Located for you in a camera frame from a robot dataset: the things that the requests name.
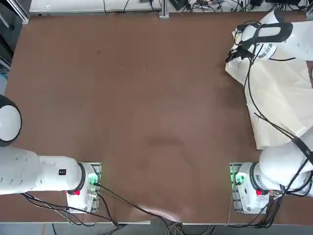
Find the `floor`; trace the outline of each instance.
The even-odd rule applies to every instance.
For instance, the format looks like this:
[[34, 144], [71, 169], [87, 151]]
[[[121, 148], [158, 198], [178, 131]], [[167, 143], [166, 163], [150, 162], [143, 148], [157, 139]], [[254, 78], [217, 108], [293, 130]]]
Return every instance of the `floor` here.
[[[114, 229], [113, 225], [96, 224], [94, 227], [87, 228], [69, 224], [54, 224], [57, 235], [105, 235]], [[205, 231], [205, 225], [189, 225], [184, 227], [184, 231], [189, 235], [200, 234]], [[164, 224], [153, 221], [151, 225], [128, 225], [117, 231], [114, 235], [164, 235], [166, 228]], [[272, 226], [268, 229], [244, 228], [236, 229], [223, 225], [217, 225], [213, 235], [311, 235], [313, 227], [305, 226]], [[0, 224], [0, 235], [54, 235], [52, 224], [28, 224], [13, 223]]]

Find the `label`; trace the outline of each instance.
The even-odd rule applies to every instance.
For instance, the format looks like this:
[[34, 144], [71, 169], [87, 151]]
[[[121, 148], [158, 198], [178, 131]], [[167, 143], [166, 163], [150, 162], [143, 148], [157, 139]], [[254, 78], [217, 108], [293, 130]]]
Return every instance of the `label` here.
[[59, 169], [59, 175], [66, 175], [67, 170], [66, 169]]

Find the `metal bracket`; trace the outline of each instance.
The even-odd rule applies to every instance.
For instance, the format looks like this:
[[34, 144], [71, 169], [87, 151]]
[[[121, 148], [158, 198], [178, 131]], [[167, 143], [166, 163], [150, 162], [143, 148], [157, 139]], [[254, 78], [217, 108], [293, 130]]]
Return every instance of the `metal bracket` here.
[[162, 9], [160, 12], [160, 18], [161, 19], [168, 19], [169, 18], [169, 14], [167, 11], [167, 0], [162, 0]]
[[17, 0], [7, 0], [7, 1], [11, 5], [11, 7], [14, 9], [14, 11], [18, 14], [18, 16], [21, 18], [22, 23], [28, 24], [29, 16], [26, 13], [26, 11], [23, 9], [21, 4]]

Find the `red button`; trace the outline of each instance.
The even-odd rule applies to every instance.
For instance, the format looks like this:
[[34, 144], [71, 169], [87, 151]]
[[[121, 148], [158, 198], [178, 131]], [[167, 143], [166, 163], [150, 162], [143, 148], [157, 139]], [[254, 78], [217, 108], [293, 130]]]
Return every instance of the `red button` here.
[[262, 191], [258, 190], [258, 189], [255, 192], [256, 192], [256, 195], [262, 195], [263, 194]]

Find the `wire bundle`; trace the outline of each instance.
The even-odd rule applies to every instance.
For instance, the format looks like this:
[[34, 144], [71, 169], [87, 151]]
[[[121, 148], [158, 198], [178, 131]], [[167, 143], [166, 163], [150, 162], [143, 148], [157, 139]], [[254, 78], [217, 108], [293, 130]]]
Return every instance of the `wire bundle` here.
[[[180, 235], [188, 235], [183, 231], [183, 226], [181, 227], [181, 223], [170, 224], [166, 229], [165, 235], [170, 235], [170, 232], [172, 229], [174, 229], [174, 235], [176, 235], [176, 233], [178, 233]], [[205, 229], [205, 231], [203, 231], [197, 235], [212, 235], [214, 229], [215, 229], [215, 225], [208, 225], [207, 228]]]
[[[191, 0], [189, 0], [188, 3], [185, 5], [185, 7], [183, 8], [183, 10], [181, 11], [182, 13], [193, 12], [194, 9], [201, 9], [202, 12], [206, 12], [205, 10], [212, 9], [214, 12], [216, 12], [216, 10], [215, 10], [212, 6], [210, 6], [209, 2], [208, 2], [207, 4], [203, 4], [203, 3], [201, 2], [201, 0], [199, 0], [199, 1], [197, 0], [197, 1], [195, 1], [194, 4], [191, 6], [191, 5], [190, 5], [190, 1], [191, 1]], [[222, 7], [220, 1], [219, 1], [219, 0], [216, 0], [216, 2], [217, 2], [217, 4], [219, 5], [219, 6], [218, 6], [218, 9], [221, 10], [221, 12], [223, 12], [223, 7]]]

